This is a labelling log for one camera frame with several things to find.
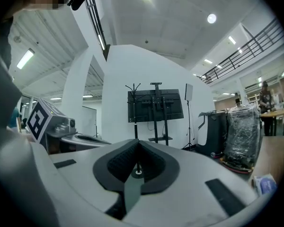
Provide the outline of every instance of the ceiling light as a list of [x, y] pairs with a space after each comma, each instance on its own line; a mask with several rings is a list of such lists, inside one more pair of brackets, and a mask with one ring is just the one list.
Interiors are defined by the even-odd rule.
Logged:
[[231, 36], [229, 36], [228, 38], [230, 39], [230, 41], [231, 41], [233, 44], [236, 44], [235, 40], [234, 40]]
[[105, 50], [104, 43], [103, 43], [101, 35], [98, 35], [98, 38], [99, 38], [102, 49]]
[[22, 69], [25, 64], [30, 60], [30, 58], [33, 57], [33, 55], [35, 54], [35, 52], [32, 49], [28, 49], [28, 51], [25, 53], [25, 55], [22, 57], [22, 59], [19, 61], [17, 67], [19, 69]]
[[212, 64], [212, 63], [213, 63], [212, 61], [210, 61], [210, 60], [208, 60], [208, 59], [205, 59], [204, 61], [207, 62], [207, 63], [209, 63], [209, 64]]
[[208, 23], [210, 23], [210, 24], [213, 24], [216, 20], [217, 20], [217, 16], [216, 16], [215, 14], [210, 14], [210, 15], [207, 17], [207, 21], [208, 21]]

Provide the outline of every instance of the black strap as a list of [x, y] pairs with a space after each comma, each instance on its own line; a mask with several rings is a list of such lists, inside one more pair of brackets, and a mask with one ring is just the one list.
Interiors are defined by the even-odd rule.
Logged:
[[245, 205], [219, 179], [205, 182], [229, 217], [240, 212]]
[[54, 163], [54, 166], [57, 169], [59, 169], [59, 168], [65, 167], [65, 166], [69, 166], [69, 165], [75, 164], [75, 163], [77, 163], [77, 162], [75, 160], [71, 159], [71, 160], [66, 160], [66, 161], [61, 161], [61, 162]]

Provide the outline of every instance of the staircase railing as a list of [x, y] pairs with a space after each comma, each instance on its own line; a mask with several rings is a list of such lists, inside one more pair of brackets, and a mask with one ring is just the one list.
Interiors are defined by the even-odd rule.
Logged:
[[240, 50], [227, 57], [200, 79], [210, 84], [252, 60], [284, 37], [284, 31], [275, 18], [260, 33], [243, 45]]
[[91, 22], [93, 24], [93, 27], [98, 37], [99, 46], [101, 46], [104, 57], [107, 60], [107, 55], [108, 55], [108, 50], [109, 50], [110, 45], [106, 44], [106, 40], [103, 34], [103, 29], [102, 29], [102, 25], [101, 25], [99, 14], [98, 14], [96, 1], [86, 0], [86, 4], [87, 4], [87, 10], [91, 18]]

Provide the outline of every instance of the plastic-wrapped object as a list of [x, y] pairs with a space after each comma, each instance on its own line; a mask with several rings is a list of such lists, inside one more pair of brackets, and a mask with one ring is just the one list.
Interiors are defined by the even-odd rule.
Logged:
[[260, 143], [260, 114], [257, 105], [235, 107], [228, 111], [228, 137], [224, 161], [229, 166], [251, 169]]

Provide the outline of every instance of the table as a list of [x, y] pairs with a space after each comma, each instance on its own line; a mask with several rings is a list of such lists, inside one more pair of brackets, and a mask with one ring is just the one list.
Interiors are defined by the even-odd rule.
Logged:
[[261, 114], [261, 117], [263, 117], [263, 118], [273, 118], [274, 119], [273, 123], [271, 125], [271, 136], [272, 136], [273, 131], [274, 131], [274, 136], [276, 135], [276, 117], [280, 116], [280, 115], [283, 115], [283, 117], [284, 117], [284, 108], [280, 109], [280, 110], [276, 110], [274, 112]]
[[270, 173], [277, 184], [284, 173], [284, 136], [264, 136], [255, 168], [248, 183], [252, 185], [254, 176]]

